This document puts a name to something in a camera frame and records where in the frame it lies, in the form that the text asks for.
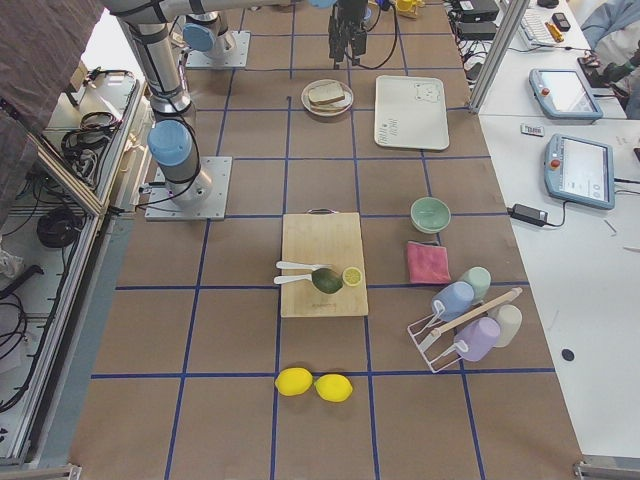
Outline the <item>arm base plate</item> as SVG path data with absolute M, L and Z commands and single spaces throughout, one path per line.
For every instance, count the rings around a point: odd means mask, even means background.
M 189 47 L 187 69 L 225 70 L 245 68 L 251 39 L 249 31 L 228 30 L 223 35 L 188 30 L 184 39 Z
M 189 189 L 182 192 L 178 185 L 166 183 L 160 168 L 156 169 L 155 182 L 161 185 L 150 190 L 145 205 L 145 219 L 160 221 L 223 220 L 226 214 L 227 197 L 231 178 L 232 158 L 204 156 L 200 159 L 200 173 Z

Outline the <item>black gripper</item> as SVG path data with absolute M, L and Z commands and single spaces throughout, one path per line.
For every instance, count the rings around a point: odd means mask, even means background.
M 341 28 L 348 29 L 345 54 L 352 66 L 360 65 L 360 57 L 366 53 L 367 31 L 364 29 L 367 0 L 337 0 L 329 18 L 329 58 L 333 68 L 339 69 L 344 59 Z

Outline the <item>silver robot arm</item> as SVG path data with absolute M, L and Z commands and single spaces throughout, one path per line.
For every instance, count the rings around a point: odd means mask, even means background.
M 328 56 L 337 69 L 344 60 L 357 65 L 366 53 L 370 9 L 366 1 L 336 1 L 328 21 Z M 251 34 L 233 31 L 221 11 L 187 14 L 181 58 L 188 69 L 234 69 L 247 64 Z
M 221 220 L 225 216 L 232 159 L 203 156 L 195 135 L 195 106 L 187 89 L 184 69 L 171 46 L 171 23 L 182 15 L 194 24 L 219 23 L 205 28 L 214 53 L 231 36 L 223 27 L 224 10 L 262 6 L 262 1 L 105 1 L 103 5 L 121 24 L 151 91 L 155 124 L 147 146 L 158 165 L 160 187 L 138 206 L 150 221 Z

